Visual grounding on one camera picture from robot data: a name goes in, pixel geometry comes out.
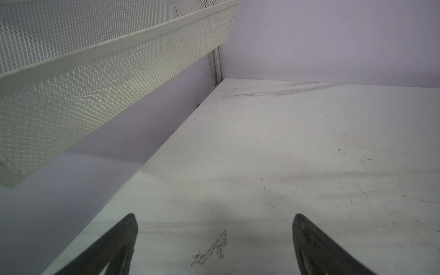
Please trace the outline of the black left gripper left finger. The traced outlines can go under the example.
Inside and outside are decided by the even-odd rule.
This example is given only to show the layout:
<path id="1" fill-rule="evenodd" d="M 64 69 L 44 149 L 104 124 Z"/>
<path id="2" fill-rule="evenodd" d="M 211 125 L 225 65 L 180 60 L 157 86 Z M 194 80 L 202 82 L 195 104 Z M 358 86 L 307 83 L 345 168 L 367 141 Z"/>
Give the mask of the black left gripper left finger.
<path id="1" fill-rule="evenodd" d="M 68 265 L 58 275 L 127 275 L 134 254 L 138 223 L 130 213 Z"/>

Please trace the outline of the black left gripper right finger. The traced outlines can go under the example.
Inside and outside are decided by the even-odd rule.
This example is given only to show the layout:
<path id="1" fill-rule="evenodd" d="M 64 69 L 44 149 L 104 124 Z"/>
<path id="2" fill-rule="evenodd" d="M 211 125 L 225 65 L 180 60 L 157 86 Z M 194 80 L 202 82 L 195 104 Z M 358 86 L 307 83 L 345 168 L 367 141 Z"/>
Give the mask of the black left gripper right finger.
<path id="1" fill-rule="evenodd" d="M 303 214 L 292 223 L 293 245 L 302 275 L 374 275 Z"/>

